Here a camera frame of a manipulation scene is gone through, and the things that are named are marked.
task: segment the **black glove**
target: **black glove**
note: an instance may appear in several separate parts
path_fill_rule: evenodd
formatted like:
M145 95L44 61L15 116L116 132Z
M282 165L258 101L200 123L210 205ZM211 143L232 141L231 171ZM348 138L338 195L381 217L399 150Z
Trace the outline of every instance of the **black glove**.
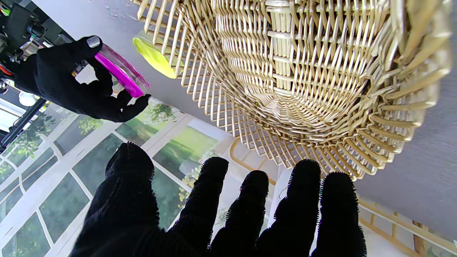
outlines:
M147 107L150 95L138 98L133 105L127 105L132 97L125 90L117 98L111 96L111 74L94 58L102 45L99 37L92 36L40 49L20 64L15 72L15 85L78 114L114 122L128 121ZM76 81L71 69L82 60L94 67L98 80L89 84Z
M277 257L307 255L314 238L319 194L322 220L313 257L366 256L358 226L357 199L350 178L331 173L320 191L315 161L299 162L279 203L271 228L259 237L265 214L268 176L252 171L210 245L213 224L229 163L208 159L174 226L165 232L151 190L154 166L132 143L122 144L106 168L71 257L217 256Z

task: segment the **wicker basket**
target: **wicker basket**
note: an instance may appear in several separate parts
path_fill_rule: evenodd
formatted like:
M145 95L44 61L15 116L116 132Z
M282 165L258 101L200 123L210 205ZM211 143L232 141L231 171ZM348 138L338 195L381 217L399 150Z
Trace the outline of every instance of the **wicker basket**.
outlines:
M133 2L198 106L287 168L374 175L452 67L450 0Z

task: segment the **pink plastic case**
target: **pink plastic case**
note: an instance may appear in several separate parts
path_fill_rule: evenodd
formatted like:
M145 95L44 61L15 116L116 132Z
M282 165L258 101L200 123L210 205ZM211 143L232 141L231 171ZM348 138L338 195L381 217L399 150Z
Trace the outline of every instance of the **pink plastic case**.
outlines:
M95 55L95 59L119 81L132 97L140 97L148 88L151 88L143 76L109 46L103 44L100 52Z

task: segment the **window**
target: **window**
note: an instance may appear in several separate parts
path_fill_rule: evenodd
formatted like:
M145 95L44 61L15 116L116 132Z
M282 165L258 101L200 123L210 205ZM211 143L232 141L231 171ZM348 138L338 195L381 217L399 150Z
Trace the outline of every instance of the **window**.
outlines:
M68 173L40 206L40 212L54 242L88 202L84 191Z
M10 183L2 192L0 192L0 202L17 186L19 185L19 178Z
M3 257L43 257L50 249L34 213L1 250Z
M177 178L183 179L200 166L200 158L218 143L193 127L186 127L168 142L153 159Z
M54 141L54 144L57 146L62 155L65 155L102 124L102 120L97 120L85 115L79 115Z
M163 103L149 104L142 113L121 124L116 132L141 146L169 121L175 121L175 112Z
M73 167L92 194L105 180L106 165L121 144L118 137L110 134Z
M45 136L49 136L54 129L63 121L63 119L76 115L76 113L66 110L58 105L47 102L46 110L43 112L49 120L46 131L43 133Z
M5 219L21 197L22 191L19 187L19 178L17 178L0 192L0 222Z
M145 125L139 119L133 118L126 123L122 123L116 129L116 132L118 132L128 141L134 142L135 144L141 146L165 125L165 122L154 125Z
M179 211L181 211L181 208L178 207L181 203L179 199L179 188L179 185L161 170L155 169L152 190L155 193L159 207L159 226L165 230L170 227L171 223L179 214Z
M8 162L3 161L0 164L0 184L3 183L13 172L13 166L11 166Z
M44 153L37 158L22 174L22 185L28 190L37 179L41 177L49 168L58 161L52 148L46 149Z

